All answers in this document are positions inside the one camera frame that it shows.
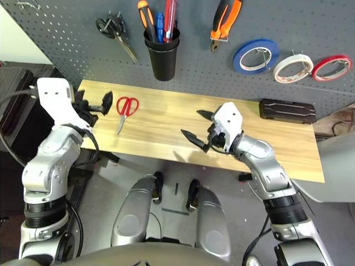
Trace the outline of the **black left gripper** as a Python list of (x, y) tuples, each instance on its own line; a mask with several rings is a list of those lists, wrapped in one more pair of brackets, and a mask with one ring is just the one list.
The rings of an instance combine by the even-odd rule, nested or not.
[(95, 123), (98, 121), (98, 115), (92, 114), (92, 112), (100, 112), (103, 115), (106, 115), (113, 103), (113, 92), (110, 91), (104, 95), (101, 106), (89, 105), (87, 100), (83, 100), (84, 93), (84, 90), (76, 92), (75, 102), (72, 103), (72, 107), (79, 115), (79, 117), (82, 118), (85, 122), (87, 122), (89, 125), (95, 125)]

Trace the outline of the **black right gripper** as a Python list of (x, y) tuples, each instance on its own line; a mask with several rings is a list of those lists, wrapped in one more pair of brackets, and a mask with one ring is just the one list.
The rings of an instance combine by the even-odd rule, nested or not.
[[(214, 113), (211, 111), (197, 110), (196, 112), (205, 119), (213, 120)], [(225, 133), (223, 133), (215, 124), (212, 124), (207, 130), (209, 133), (207, 136), (207, 143), (199, 140), (195, 134), (189, 131), (183, 129), (180, 131), (192, 144), (202, 149), (203, 152), (208, 152), (209, 149), (212, 149), (217, 153), (228, 153), (228, 149), (225, 148)]]

